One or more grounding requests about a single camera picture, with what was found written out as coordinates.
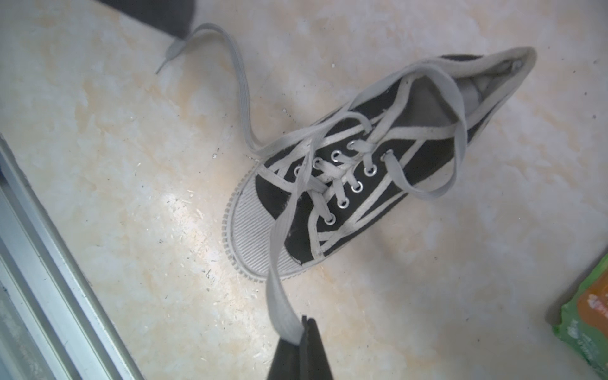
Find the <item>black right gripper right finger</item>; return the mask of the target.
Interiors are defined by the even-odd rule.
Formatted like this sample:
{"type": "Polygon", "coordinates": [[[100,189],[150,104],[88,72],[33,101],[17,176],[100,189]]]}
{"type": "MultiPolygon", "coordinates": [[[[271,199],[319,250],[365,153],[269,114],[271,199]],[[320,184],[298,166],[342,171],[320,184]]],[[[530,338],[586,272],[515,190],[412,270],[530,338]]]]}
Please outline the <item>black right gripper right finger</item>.
{"type": "Polygon", "coordinates": [[[299,345],[299,379],[333,380],[318,324],[313,318],[302,317],[304,334],[299,345]]]}

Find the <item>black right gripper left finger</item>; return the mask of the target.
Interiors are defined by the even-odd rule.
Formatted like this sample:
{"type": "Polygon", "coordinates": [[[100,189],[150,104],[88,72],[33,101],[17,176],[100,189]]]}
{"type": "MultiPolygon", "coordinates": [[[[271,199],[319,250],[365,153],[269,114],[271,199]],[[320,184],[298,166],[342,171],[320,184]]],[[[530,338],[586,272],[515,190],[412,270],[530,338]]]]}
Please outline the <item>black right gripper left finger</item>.
{"type": "Polygon", "coordinates": [[[300,346],[279,339],[267,380],[300,380],[300,346]]]}

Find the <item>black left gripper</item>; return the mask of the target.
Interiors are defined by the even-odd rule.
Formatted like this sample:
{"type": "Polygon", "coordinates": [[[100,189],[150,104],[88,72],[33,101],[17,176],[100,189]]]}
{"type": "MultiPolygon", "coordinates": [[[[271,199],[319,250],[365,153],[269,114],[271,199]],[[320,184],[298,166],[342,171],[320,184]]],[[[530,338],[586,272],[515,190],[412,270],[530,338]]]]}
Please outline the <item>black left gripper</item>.
{"type": "Polygon", "coordinates": [[[195,0],[100,0],[122,14],[177,39],[191,32],[195,0]]]}

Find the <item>black white canvas sneaker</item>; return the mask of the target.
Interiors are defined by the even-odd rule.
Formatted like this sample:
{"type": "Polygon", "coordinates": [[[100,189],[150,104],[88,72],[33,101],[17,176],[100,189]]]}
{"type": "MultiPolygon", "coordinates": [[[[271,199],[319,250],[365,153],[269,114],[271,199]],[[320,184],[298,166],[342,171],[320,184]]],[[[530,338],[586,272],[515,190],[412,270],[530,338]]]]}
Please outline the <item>black white canvas sneaker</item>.
{"type": "Polygon", "coordinates": [[[231,196],[223,245],[232,264],[265,279],[271,230],[299,177],[305,186],[278,259],[284,279],[324,261],[405,197],[445,194],[455,175],[444,168],[461,166],[536,60],[532,47],[423,60],[284,136],[231,196]]]}

